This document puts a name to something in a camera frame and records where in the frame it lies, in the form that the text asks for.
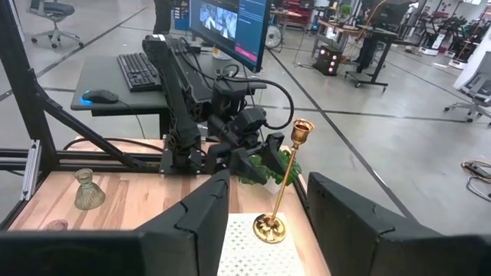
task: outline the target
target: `candlestick base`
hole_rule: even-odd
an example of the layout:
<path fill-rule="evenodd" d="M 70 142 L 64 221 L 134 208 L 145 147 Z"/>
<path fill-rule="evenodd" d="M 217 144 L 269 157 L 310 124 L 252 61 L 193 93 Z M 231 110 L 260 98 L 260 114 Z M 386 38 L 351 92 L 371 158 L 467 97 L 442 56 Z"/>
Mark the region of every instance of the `candlestick base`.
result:
<path fill-rule="evenodd" d="M 252 228 L 254 234 L 265 243 L 277 244 L 286 237 L 285 224 L 278 217 L 272 221 L 271 215 L 262 214 L 255 218 Z"/>

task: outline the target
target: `computer monitor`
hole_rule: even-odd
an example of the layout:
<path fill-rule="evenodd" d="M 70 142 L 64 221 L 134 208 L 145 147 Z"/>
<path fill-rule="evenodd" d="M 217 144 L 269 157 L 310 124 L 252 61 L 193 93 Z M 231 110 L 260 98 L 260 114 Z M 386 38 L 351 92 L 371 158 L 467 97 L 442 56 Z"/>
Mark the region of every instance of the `computer monitor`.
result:
<path fill-rule="evenodd" d="M 189 29 L 259 72 L 271 0 L 189 0 Z"/>

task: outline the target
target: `black metal frame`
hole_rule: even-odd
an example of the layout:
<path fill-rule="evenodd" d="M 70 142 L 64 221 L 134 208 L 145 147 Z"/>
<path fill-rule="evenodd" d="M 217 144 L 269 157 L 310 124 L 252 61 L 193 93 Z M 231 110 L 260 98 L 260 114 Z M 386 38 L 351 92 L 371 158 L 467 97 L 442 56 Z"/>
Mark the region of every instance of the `black metal frame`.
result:
<path fill-rule="evenodd" d="M 49 98 L 37 82 L 35 72 L 28 62 L 12 12 L 9 2 L 0 1 L 0 60 L 28 135 L 31 140 L 39 140 L 42 145 L 39 168 L 41 173 L 38 175 L 35 189 L 38 189 L 53 171 L 76 171 L 90 168 L 95 172 L 107 173 L 159 173 L 162 154 L 123 153 Z M 103 152 L 56 150 L 45 112 L 87 138 Z M 0 170 L 23 171 L 26 169 L 27 158 L 27 149 L 0 148 Z M 308 216 L 305 190 L 299 179 L 296 179 L 293 185 Z M 10 227 L 27 202 L 21 200 L 15 205 L 0 223 L 0 230 L 7 230 Z"/>

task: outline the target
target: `computer mouse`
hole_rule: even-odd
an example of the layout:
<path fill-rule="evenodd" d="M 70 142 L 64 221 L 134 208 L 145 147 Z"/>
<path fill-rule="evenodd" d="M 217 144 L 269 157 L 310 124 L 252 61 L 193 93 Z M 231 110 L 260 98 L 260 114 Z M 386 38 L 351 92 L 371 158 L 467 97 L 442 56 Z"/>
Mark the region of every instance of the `computer mouse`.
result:
<path fill-rule="evenodd" d="M 114 104 L 119 99 L 119 96 L 108 90 L 96 89 L 85 92 L 82 99 L 89 100 L 94 104 Z"/>

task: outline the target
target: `office chair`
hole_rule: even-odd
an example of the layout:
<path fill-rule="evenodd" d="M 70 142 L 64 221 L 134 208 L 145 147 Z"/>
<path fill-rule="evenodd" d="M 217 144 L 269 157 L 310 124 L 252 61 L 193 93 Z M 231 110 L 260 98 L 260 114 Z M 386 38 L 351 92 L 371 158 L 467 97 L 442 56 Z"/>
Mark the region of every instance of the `office chair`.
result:
<path fill-rule="evenodd" d="M 458 102 L 443 111 L 450 109 L 464 108 L 468 109 L 467 122 L 472 123 L 482 115 L 491 119 L 491 113 L 486 110 L 491 107 L 491 51 L 484 54 L 474 75 L 458 90 L 460 93 L 470 98 L 471 102 Z"/>
<path fill-rule="evenodd" d="M 84 43 L 82 43 L 76 34 L 60 31 L 60 29 L 58 29 L 58 22 L 63 21 L 65 18 L 75 13 L 75 9 L 72 5 L 58 3 L 58 0 L 53 0 L 52 2 L 47 2 L 45 0 L 31 0 L 27 12 L 49 19 L 54 23 L 54 30 L 33 35 L 31 38 L 33 43 L 38 42 L 38 37 L 47 35 L 51 40 L 51 46 L 53 48 L 58 47 L 58 42 L 60 42 L 62 37 L 75 40 L 81 48 L 84 46 Z"/>

